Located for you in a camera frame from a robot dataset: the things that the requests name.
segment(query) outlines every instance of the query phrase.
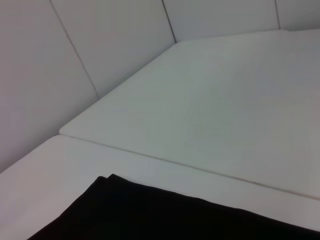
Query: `black cloth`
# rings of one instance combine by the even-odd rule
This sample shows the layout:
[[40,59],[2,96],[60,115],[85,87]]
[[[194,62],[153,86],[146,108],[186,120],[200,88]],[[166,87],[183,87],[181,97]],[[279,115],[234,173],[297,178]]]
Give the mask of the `black cloth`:
[[320,239],[320,233],[111,175],[98,177],[61,216],[29,239],[307,240]]

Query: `white surface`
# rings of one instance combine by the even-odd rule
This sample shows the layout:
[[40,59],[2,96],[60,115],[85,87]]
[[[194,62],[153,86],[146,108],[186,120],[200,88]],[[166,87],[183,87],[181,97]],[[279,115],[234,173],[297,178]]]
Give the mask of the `white surface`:
[[277,0],[282,29],[320,29],[319,0]]
[[100,97],[174,44],[161,0],[52,0]]
[[274,0],[164,0],[178,41],[277,30]]
[[0,1],[0,172],[97,101],[48,1]]
[[0,174],[0,239],[29,238],[111,174],[320,231],[320,201],[56,136]]
[[60,133],[320,198],[320,30],[174,45]]

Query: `black fabric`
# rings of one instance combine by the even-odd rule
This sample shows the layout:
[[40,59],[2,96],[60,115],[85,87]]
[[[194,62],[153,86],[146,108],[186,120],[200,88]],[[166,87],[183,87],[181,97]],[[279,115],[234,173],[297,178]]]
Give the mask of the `black fabric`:
[[111,175],[98,177],[61,216],[29,239],[307,240],[320,239],[320,233]]

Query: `white wall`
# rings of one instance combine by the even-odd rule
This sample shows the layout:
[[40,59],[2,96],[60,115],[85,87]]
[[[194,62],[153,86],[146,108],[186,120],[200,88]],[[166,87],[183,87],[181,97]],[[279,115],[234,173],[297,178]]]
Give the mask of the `white wall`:
[[0,172],[97,101],[49,1],[0,2]]
[[52,0],[103,97],[175,42],[161,0]]
[[164,0],[177,41],[278,29],[274,0]]
[[277,0],[282,29],[320,29],[320,0]]

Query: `white tabletop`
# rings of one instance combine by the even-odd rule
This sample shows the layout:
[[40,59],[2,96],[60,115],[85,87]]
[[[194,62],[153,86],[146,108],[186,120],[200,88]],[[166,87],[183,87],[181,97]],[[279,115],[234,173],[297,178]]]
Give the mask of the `white tabletop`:
[[318,200],[56,136],[0,174],[0,239],[29,238],[111,174],[320,231]]
[[320,30],[180,42],[60,133],[320,199]]

